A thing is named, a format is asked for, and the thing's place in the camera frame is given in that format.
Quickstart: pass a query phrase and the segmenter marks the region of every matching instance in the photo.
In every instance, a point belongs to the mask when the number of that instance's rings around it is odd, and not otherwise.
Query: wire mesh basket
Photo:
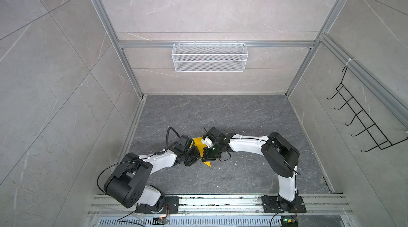
[[[244,71],[244,43],[178,43],[171,52],[176,72]]]

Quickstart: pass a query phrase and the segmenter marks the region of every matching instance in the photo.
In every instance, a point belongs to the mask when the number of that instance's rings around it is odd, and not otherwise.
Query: white zip tie
[[[349,58],[348,61],[346,62],[346,66],[351,60],[357,60],[357,59]]]

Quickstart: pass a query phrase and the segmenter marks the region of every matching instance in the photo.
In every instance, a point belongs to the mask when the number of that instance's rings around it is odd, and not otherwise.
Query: black hook rack
[[[403,140],[401,140],[401,141],[399,141],[399,142],[397,142],[397,143],[392,143],[392,142],[387,138],[387,136],[385,136],[385,134],[384,134],[384,133],[382,132],[382,130],[377,126],[377,124],[376,124],[376,123],[374,122],[374,120],[370,117],[370,115],[365,111],[365,109],[360,105],[360,103],[355,99],[355,97],[350,93],[350,91],[344,86],[343,80],[344,80],[344,76],[346,75],[347,66],[345,66],[345,67],[343,68],[342,72],[343,72],[343,71],[344,71],[344,74],[343,74],[343,77],[342,77],[342,79],[341,79],[341,82],[340,82],[340,84],[336,87],[336,91],[337,91],[337,92],[336,92],[331,98],[327,98],[327,99],[328,99],[328,100],[333,99],[334,96],[336,96],[337,94],[339,94],[339,95],[343,98],[343,100],[345,101],[345,103],[344,103],[343,106],[341,106],[340,108],[334,109],[334,110],[335,110],[335,111],[340,110],[340,109],[342,109],[345,105],[348,105],[349,108],[351,109],[351,111],[353,111],[353,113],[354,113],[354,117],[353,117],[353,119],[351,120],[351,122],[350,122],[349,124],[347,124],[347,123],[344,123],[344,124],[345,124],[346,126],[349,126],[349,125],[351,125],[351,124],[353,123],[354,119],[357,118],[357,119],[360,121],[360,123],[363,125],[364,130],[360,131],[360,132],[359,132],[358,134],[356,134],[356,135],[350,134],[352,137],[358,136],[358,135],[360,135],[361,133],[367,131],[368,134],[370,135],[370,137],[374,140],[374,142],[375,142],[375,144],[376,144],[375,147],[370,148],[370,149],[368,149],[368,150],[366,150],[366,151],[361,150],[361,152],[368,152],[368,151],[370,151],[370,150],[373,150],[374,148],[380,148],[381,150],[384,150],[385,148],[389,148],[389,147],[395,146],[395,145],[398,144],[398,143],[401,143],[401,142],[403,142],[403,141],[408,140],[408,137],[407,137],[406,139],[403,139]],[[343,89],[343,88],[344,88],[344,89],[349,93],[349,95],[351,96],[351,98],[349,98],[348,100],[346,100],[345,97],[344,97],[344,95],[342,95],[341,92],[340,92],[340,90]],[[354,99],[354,101],[357,103],[357,105],[361,108],[361,110],[360,110],[359,112],[354,111],[354,109],[350,106],[349,102],[350,102],[352,99]],[[360,119],[360,117],[358,116],[358,115],[359,115],[360,113],[362,113],[362,112],[365,113],[365,114],[370,118],[370,120],[373,122],[372,125],[366,127],[366,125],[363,123],[363,121],[362,121],[362,120]],[[384,142],[378,143],[378,142],[375,140],[375,138],[373,137],[373,135],[370,133],[370,130],[369,130],[369,129],[372,128],[372,127],[376,127],[376,128],[381,132],[381,134],[382,134],[382,135],[384,136],[384,138],[385,138],[385,141],[384,141]]]

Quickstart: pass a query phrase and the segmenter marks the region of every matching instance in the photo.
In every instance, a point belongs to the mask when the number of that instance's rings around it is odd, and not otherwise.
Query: gray marble floor
[[[283,95],[157,95],[148,96],[130,152],[148,154],[164,148],[167,128],[192,138],[212,126],[225,133],[248,136],[280,133],[300,152],[297,187],[300,194],[327,194],[329,189]],[[170,143],[176,136],[171,133]],[[231,153],[231,159],[196,162],[166,168],[150,176],[153,184],[167,194],[277,194],[278,176],[266,159],[247,152]]]

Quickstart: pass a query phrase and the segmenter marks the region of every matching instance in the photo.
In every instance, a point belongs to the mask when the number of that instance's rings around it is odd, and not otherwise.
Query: yellow cloth
[[[200,137],[200,138],[193,138],[194,144],[197,146],[198,151],[200,151],[201,157],[203,157],[204,147],[206,147],[206,145],[204,145],[203,143],[201,143],[201,139],[202,139],[202,137]],[[205,164],[207,164],[208,166],[211,167],[211,163],[210,163],[209,161],[204,161],[203,163],[205,163]]]

